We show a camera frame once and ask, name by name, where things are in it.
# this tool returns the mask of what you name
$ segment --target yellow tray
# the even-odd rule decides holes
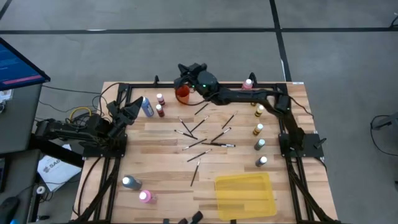
[[[218,215],[223,221],[276,214],[268,173],[216,178]]]

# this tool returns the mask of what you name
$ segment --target pink paint bottle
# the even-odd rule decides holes
[[[253,87],[253,81],[251,79],[247,79],[246,81],[244,81],[242,85],[242,90],[251,90],[252,87]]]
[[[152,193],[150,193],[148,190],[143,190],[139,194],[139,200],[142,203],[156,203],[156,196]]]

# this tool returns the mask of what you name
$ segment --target robotic arm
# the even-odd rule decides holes
[[[289,132],[289,143],[295,150],[303,150],[304,131],[297,126],[296,120],[291,110],[291,100],[289,95],[279,91],[270,90],[230,90],[219,84],[216,77],[207,72],[207,65],[194,63],[187,67],[178,65],[181,77],[174,80],[174,87],[178,89],[182,85],[189,83],[205,101],[211,101],[215,105],[227,105],[232,102],[238,103],[260,103],[265,109],[280,118]],[[271,106],[267,97],[275,98],[274,106]]]

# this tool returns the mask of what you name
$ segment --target white paper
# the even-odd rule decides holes
[[[65,149],[69,149],[70,145],[65,144],[62,146]],[[37,172],[40,174],[44,182],[51,183],[63,183],[70,180],[74,175],[78,174],[81,168],[62,162],[59,159],[51,156],[44,156],[39,161],[37,166]],[[47,184],[47,187],[51,192],[58,190],[63,184]]]

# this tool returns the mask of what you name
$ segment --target black strip on floor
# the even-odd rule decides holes
[[[272,18],[274,20],[274,27],[275,27],[276,39],[278,41],[279,55],[280,55],[280,59],[283,62],[282,66],[284,69],[285,81],[291,82],[292,76],[290,75],[289,63],[287,62],[284,38],[282,37],[282,32],[280,29],[278,12],[276,10],[275,0],[269,0],[269,4],[271,5]]]
[[[397,32],[398,27],[283,28],[282,32]]]
[[[6,3],[4,3],[1,11],[0,11],[0,19],[4,16],[4,14],[6,13],[8,7],[10,6],[12,0],[7,0]]]
[[[0,30],[0,34],[187,34],[187,33],[275,32],[265,27],[171,28],[171,29],[92,29],[92,30]]]

